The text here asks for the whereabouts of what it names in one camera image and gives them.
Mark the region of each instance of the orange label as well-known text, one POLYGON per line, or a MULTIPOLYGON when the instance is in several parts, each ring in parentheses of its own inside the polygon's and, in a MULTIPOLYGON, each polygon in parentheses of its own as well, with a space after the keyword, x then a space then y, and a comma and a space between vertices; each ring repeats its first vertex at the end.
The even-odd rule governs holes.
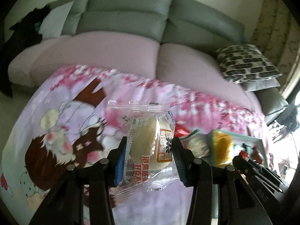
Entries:
POLYGON ((172 131, 167 129, 160 130, 160 139, 157 148, 157 162, 172 161, 172 131))

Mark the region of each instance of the snack package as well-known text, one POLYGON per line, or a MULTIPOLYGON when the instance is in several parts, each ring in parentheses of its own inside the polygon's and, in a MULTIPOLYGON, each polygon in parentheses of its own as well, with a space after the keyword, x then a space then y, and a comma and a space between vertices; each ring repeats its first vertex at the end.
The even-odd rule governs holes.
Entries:
POLYGON ((251 158, 256 161, 258 164, 263 164, 264 163, 264 158, 260 151, 255 147, 252 148, 253 153, 251 154, 251 158))
POLYGON ((176 124, 174 137, 183 138, 187 137, 190 134, 191 132, 184 128, 182 125, 176 124))
POLYGON ((206 135, 200 134, 199 130, 195 130, 191 134, 180 138, 180 141, 183 147, 191 150, 196 158, 206 157, 210 154, 209 147, 206 143, 206 135))
POLYGON ((234 143, 230 135, 222 133, 220 130, 213 132, 214 156, 217 167, 225 167, 234 158, 234 143))
POLYGON ((121 111, 118 122, 127 134, 123 178, 114 191, 118 201, 140 189, 165 188, 178 178, 171 143, 175 120, 167 106, 157 103, 110 100, 121 111))

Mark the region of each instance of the black and white patterned pillow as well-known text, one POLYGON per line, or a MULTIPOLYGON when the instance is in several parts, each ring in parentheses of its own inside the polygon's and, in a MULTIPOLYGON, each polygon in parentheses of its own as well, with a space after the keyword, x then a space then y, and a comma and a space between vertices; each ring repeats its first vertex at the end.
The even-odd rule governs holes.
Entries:
POLYGON ((227 46, 215 54, 224 79, 232 83, 270 80, 282 75, 254 45, 227 46))

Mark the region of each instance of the gray backrest cushion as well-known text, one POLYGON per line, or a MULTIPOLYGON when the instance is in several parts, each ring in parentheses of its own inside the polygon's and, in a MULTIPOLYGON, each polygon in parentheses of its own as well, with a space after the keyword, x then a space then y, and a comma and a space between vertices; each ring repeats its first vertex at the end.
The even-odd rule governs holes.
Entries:
POLYGON ((74 1, 73 6, 67 16, 64 27, 62 29, 62 35, 75 35, 81 14, 86 11, 89 0, 57 0, 49 3, 51 9, 61 6, 65 3, 74 1))
POLYGON ((161 41, 172 0, 89 0, 77 34, 118 31, 161 41))
POLYGON ((254 93, 262 106, 262 112, 266 118, 272 116, 272 119, 274 119, 288 106, 287 101, 279 93, 276 87, 255 91, 254 93))
POLYGON ((212 53, 223 45, 243 43, 244 26, 195 0, 173 0, 162 42, 212 53))
POLYGON ((209 54, 244 42, 241 23, 195 0, 58 0, 50 8, 70 1, 62 34, 126 32, 209 54))

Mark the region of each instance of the packaged bun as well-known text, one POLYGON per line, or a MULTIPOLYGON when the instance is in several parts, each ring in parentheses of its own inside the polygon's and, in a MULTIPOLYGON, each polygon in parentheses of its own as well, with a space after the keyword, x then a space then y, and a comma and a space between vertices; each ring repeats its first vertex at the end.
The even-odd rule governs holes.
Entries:
POLYGON ((177 179, 171 148, 175 120, 168 107, 120 101, 109 101, 108 105, 119 110, 117 120, 127 135, 123 177, 115 191, 117 200, 142 188, 163 189, 177 179))

